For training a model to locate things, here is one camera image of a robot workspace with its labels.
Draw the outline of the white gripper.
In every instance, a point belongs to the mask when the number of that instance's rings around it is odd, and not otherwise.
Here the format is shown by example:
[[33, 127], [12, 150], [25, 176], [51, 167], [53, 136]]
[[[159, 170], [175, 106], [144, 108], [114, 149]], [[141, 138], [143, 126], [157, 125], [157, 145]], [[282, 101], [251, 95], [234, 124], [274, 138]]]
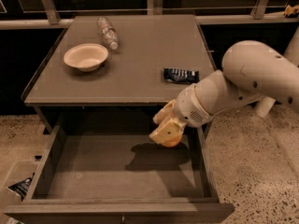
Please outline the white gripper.
[[187, 126], [198, 128], [213, 120], [201, 106], [192, 84], [179, 93], [175, 100], [168, 102], [154, 117], [158, 127], [149, 135], [155, 143], [160, 144], [166, 133], [181, 133]]

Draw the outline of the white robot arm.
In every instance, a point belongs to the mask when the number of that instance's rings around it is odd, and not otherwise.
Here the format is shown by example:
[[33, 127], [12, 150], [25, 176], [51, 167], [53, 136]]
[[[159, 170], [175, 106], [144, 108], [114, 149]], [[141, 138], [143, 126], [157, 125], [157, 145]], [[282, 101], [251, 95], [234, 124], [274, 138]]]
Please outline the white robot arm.
[[299, 112], [299, 66], [262, 42], [233, 44], [223, 55], [222, 69], [182, 90], [153, 118], [150, 139], [177, 145], [187, 127], [199, 128], [221, 112], [270, 97]]

